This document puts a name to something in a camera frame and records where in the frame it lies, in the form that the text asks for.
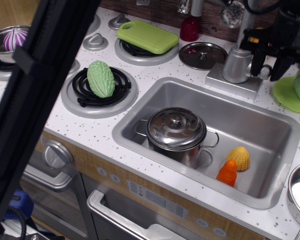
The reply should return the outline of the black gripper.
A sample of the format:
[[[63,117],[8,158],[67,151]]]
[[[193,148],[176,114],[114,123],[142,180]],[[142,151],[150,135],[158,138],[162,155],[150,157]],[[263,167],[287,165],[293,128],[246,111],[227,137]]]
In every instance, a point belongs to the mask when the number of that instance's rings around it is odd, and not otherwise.
[[[250,29],[245,29],[240,48],[253,54],[250,73],[254,77],[261,72],[267,55],[275,57],[270,81],[278,81],[291,65],[300,63],[300,0],[279,0],[263,9],[251,8],[246,0],[244,5],[254,15],[264,15],[277,9],[273,24],[260,31],[259,42],[249,42]]]

